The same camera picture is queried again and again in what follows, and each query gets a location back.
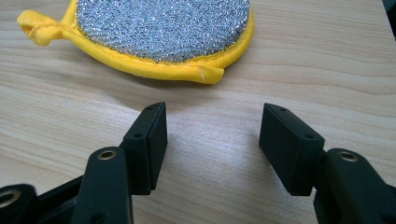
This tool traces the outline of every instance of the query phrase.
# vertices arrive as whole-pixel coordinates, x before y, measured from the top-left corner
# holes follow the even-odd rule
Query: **metal scrubber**
[[[156,62],[225,50],[245,30],[248,0],[78,0],[77,22],[92,42]]]

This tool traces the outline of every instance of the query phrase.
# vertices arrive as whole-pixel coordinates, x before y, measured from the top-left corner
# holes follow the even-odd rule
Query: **wood grain surface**
[[[32,43],[32,8],[59,20],[66,0],[0,2],[0,187],[39,194],[82,175],[140,111],[167,103],[157,189],[133,196],[135,223],[317,223],[258,146],[264,103],[290,109],[396,186],[396,44],[380,0],[251,0],[249,49],[216,85],[134,77],[67,41]]]

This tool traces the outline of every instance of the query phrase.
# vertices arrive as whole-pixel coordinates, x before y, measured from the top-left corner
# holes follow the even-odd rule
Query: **yellow sponge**
[[[87,38],[78,26],[77,0],[71,0],[61,21],[55,21],[33,10],[25,10],[17,22],[26,35],[40,46],[48,45],[52,39],[67,39],[101,63],[123,72],[139,77],[188,80],[205,84],[217,83],[222,78],[224,68],[245,52],[253,35],[253,16],[249,9],[246,28],[226,49],[183,62],[158,62],[120,53]]]

